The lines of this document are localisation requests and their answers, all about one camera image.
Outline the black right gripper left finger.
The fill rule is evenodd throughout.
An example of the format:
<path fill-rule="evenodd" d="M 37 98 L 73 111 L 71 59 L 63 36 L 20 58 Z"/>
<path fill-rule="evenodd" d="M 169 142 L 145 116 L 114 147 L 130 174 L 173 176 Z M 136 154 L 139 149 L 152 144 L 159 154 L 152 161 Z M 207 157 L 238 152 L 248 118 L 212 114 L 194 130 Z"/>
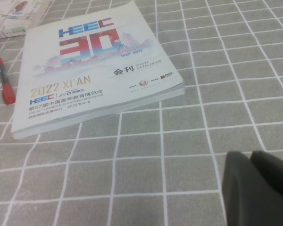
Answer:
<path fill-rule="evenodd" d="M 241 152 L 226 155 L 222 194 L 229 226 L 283 226 L 283 197 Z"/>

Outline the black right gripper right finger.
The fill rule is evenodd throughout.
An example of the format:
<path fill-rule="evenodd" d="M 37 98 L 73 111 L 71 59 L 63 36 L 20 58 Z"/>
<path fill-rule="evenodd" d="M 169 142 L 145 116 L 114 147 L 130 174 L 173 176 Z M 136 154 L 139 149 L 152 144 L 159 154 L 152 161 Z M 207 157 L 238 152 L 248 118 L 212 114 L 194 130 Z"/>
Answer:
<path fill-rule="evenodd" d="M 253 151 L 250 161 L 265 181 L 283 197 L 283 160 L 263 151 Z"/>

